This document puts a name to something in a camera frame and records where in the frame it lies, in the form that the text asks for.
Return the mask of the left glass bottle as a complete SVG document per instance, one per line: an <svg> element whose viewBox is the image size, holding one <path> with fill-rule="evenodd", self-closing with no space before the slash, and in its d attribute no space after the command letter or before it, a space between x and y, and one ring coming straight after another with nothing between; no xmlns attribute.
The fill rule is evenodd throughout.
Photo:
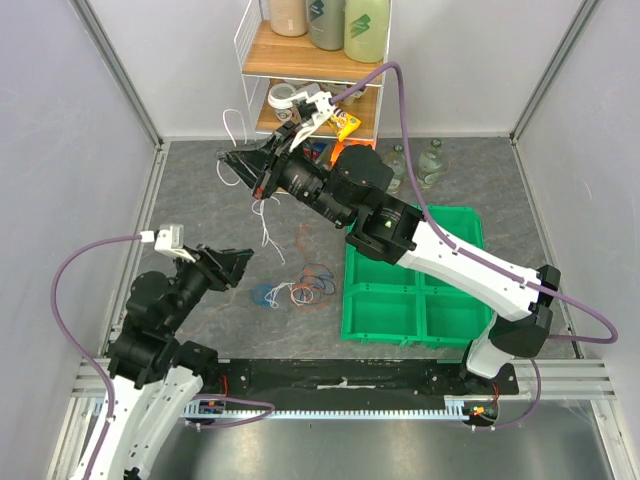
<svg viewBox="0 0 640 480"><path fill-rule="evenodd" d="M406 159L404 147L401 144L395 144L392 150L385 157L386 165L392 169L393 178L390 181L387 192L396 194L406 177Z"/></svg>

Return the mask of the glass bottle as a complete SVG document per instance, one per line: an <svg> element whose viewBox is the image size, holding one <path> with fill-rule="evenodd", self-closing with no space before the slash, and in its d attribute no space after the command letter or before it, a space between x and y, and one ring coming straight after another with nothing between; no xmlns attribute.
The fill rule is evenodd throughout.
<svg viewBox="0 0 640 480"><path fill-rule="evenodd" d="M401 144L395 144L392 150L385 157L386 165L392 169L393 178L390 181L387 192L396 194L406 177L406 159L404 147Z"/></svg>
<svg viewBox="0 0 640 480"><path fill-rule="evenodd" d="M440 139L433 139L418 159L418 182L422 189L432 187L444 169L445 157Z"/></svg>

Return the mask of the grey green bottle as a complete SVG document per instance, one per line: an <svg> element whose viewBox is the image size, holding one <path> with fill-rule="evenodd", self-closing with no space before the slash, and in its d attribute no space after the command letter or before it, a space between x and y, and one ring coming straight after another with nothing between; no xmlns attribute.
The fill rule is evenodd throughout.
<svg viewBox="0 0 640 480"><path fill-rule="evenodd" d="M343 48L345 4L345 0L309 2L309 35L313 45L327 51Z"/></svg>

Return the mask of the right glass bottle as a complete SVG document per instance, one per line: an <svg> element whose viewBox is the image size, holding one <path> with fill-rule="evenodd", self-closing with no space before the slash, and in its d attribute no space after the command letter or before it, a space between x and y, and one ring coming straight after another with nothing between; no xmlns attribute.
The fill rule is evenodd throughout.
<svg viewBox="0 0 640 480"><path fill-rule="evenodd" d="M422 189L432 187L444 169L445 157L440 139L433 139L418 159L418 182Z"/></svg>

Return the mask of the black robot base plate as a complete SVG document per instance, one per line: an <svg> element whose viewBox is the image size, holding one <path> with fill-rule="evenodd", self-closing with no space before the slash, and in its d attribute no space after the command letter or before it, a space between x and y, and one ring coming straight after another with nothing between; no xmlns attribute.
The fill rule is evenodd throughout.
<svg viewBox="0 0 640 480"><path fill-rule="evenodd" d="M356 387L409 390L434 396L514 396L514 366L485 379L459 362L435 359L228 359L205 377L205 390L237 396L274 393L285 388L311 391Z"/></svg>

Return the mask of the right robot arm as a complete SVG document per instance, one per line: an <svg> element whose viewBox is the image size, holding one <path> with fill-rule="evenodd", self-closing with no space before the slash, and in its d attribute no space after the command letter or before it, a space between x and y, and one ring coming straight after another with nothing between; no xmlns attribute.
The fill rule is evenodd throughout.
<svg viewBox="0 0 640 480"><path fill-rule="evenodd" d="M282 189L336 228L347 228L347 243L365 257L435 277L490 307L489 326L469 344L457 371L465 391L483 392L504 364L535 358L548 339L559 271L502 260L440 227L427 208L388 194L393 171L372 147L348 146L324 168L288 122L268 138L222 150L216 158L256 199Z"/></svg>

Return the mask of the yellow candy bag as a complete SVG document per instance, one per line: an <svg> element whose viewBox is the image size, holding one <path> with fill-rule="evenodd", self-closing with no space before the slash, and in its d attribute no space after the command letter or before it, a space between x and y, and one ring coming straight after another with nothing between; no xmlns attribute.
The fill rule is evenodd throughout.
<svg viewBox="0 0 640 480"><path fill-rule="evenodd" d="M343 142L352 133L356 132L361 126L361 120L344 111L341 108L335 108L329 119L327 120L332 132L338 142Z"/></svg>

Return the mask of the beige bottle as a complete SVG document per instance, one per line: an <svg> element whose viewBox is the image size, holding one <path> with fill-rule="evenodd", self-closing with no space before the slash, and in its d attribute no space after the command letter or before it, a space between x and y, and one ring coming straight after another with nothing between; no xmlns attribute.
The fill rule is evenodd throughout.
<svg viewBox="0 0 640 480"><path fill-rule="evenodd" d="M278 35L299 37L307 33L305 0L269 0L270 27Z"/></svg>

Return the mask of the green compartment bin tray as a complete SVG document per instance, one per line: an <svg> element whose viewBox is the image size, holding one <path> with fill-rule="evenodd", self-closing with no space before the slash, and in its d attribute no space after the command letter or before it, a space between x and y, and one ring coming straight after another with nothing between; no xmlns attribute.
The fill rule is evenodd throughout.
<svg viewBox="0 0 640 480"><path fill-rule="evenodd" d="M491 318L484 303L435 277L346 247L344 341L465 349Z"/></svg>

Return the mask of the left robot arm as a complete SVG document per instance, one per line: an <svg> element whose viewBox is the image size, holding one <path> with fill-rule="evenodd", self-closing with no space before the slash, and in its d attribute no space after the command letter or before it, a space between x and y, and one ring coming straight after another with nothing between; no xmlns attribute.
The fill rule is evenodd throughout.
<svg viewBox="0 0 640 480"><path fill-rule="evenodd" d="M215 350L175 337L209 291L236 287L251 249L156 243L173 276L139 275L130 289L122 330L96 373L106 387L99 423L73 473L76 479L145 479L184 407L219 382Z"/></svg>

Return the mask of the white paper coffee cup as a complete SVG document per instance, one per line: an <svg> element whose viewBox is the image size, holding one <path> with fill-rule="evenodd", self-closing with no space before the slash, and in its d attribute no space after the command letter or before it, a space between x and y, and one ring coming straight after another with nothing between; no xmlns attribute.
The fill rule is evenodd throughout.
<svg viewBox="0 0 640 480"><path fill-rule="evenodd" d="M298 111L291 100L297 93L298 89L286 82L276 83L269 89L268 104L273 109L277 120L281 123L299 121Z"/></svg>

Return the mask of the orange sponge package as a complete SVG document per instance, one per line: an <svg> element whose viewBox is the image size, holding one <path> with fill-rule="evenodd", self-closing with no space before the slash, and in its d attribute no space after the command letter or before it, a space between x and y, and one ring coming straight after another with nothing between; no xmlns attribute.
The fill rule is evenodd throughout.
<svg viewBox="0 0 640 480"><path fill-rule="evenodd" d="M373 141L364 140L345 140L337 142L333 147L329 159L329 170L333 170L339 161L339 158L347 151L347 158L359 158L366 155L369 151L374 151L375 143Z"/></svg>

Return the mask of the light green bottle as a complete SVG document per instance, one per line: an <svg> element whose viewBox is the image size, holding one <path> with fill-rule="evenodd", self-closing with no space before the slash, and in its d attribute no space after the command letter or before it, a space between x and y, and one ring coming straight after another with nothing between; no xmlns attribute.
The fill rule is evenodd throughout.
<svg viewBox="0 0 640 480"><path fill-rule="evenodd" d="M344 52L360 63L377 63L384 57L390 21L388 0L347 0Z"/></svg>

